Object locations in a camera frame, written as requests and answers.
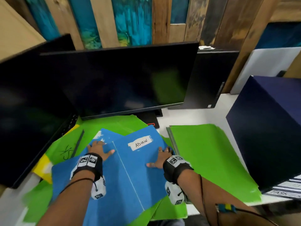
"cable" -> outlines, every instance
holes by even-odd
[[[209,226],[212,226],[212,225],[210,224],[209,220],[208,220],[207,213],[206,213],[202,176],[201,176],[200,174],[199,174],[199,176],[201,177],[201,193],[202,193],[202,202],[203,202],[203,209],[204,209],[205,217],[206,217],[206,219],[207,219],[207,221],[208,221]]]
[[[95,182],[94,182],[94,180],[93,180],[92,178],[81,178],[81,179],[78,179],[78,180],[76,180],[76,181],[71,182],[70,184],[68,184],[68,185],[62,190],[62,192],[64,192],[65,189],[67,189],[69,186],[73,185],[73,184],[76,183],[76,182],[82,181],[82,180],[90,180],[90,181],[92,181],[92,182],[94,183],[94,185],[95,185],[96,191],[98,191],[98,190],[97,190],[97,187],[96,187],[96,184],[95,184]]]
[[[270,223],[272,223],[272,224],[275,225],[275,226],[279,226],[278,224],[274,223],[273,221],[269,220],[268,218],[266,218],[266,217],[264,217],[264,216],[262,216],[262,215],[260,215],[260,214],[258,214],[258,213],[254,213],[254,212],[251,212],[251,211],[248,211],[248,210],[244,210],[244,209],[239,209],[239,208],[236,208],[236,210],[237,210],[237,211],[240,211],[240,212],[244,212],[244,213],[250,213],[250,214],[253,214],[253,215],[255,215],[255,216],[261,217],[261,218],[263,218],[263,219],[269,221]]]

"monitor stand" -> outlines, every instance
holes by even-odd
[[[155,129],[160,128],[157,117],[162,117],[162,110],[152,110],[140,113],[134,113],[140,120],[142,120],[147,125],[153,125]]]

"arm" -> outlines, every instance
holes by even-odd
[[[155,163],[148,163],[148,167],[163,168],[163,163],[166,159],[171,157],[171,153],[168,149],[162,151],[159,148],[158,159]],[[201,177],[193,170],[183,170],[179,175],[177,182],[184,193],[188,196],[190,201],[194,204],[196,209],[205,216],[205,211],[203,208],[202,200],[202,188],[201,188]],[[215,204],[232,204],[237,208],[245,209],[256,213],[253,207],[249,207],[240,200],[238,200],[233,195],[229,194],[227,191],[223,190],[221,187],[213,184],[209,180],[202,178],[203,183],[203,197],[205,202],[206,214],[208,221],[212,226],[217,226],[217,213]],[[262,225],[269,226],[272,225],[265,219],[261,217],[254,216],[249,213],[227,213],[219,214],[220,225]]]
[[[100,155],[102,160],[105,161],[114,153],[114,150],[104,153],[103,144],[101,141],[94,141],[92,147],[88,145],[88,151]],[[73,176],[70,183],[81,178],[91,178],[94,180],[95,175],[88,170],[79,171]],[[48,208],[37,226],[81,226],[84,222],[88,202],[91,197],[92,185],[93,183],[90,180],[81,180],[69,186]]]

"desk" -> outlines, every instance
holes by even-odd
[[[163,117],[158,118],[160,128],[158,132],[168,137],[166,127],[169,125],[197,125],[197,124],[215,124],[224,130],[229,141],[231,142],[235,152],[237,153],[243,166],[246,165],[243,161],[239,148],[236,144],[234,136],[226,120],[226,115],[237,95],[222,94],[213,109],[184,109],[184,110],[168,110],[162,109]],[[22,222],[26,208],[24,207],[21,198],[23,194],[27,193],[39,183],[39,177],[34,174],[29,174],[21,186],[17,190],[6,189],[0,198],[0,219],[5,226],[31,226],[34,224],[25,224]],[[261,202],[246,203],[247,205],[262,205],[268,203],[275,203],[287,201],[290,199],[272,197],[262,195]],[[187,205],[188,215],[199,214],[193,205]]]

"black monitor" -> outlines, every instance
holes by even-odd
[[[83,120],[181,105],[198,43],[41,54]]]
[[[0,184],[17,188],[68,125],[74,109],[45,74],[40,52],[75,50],[70,35],[0,63]]]

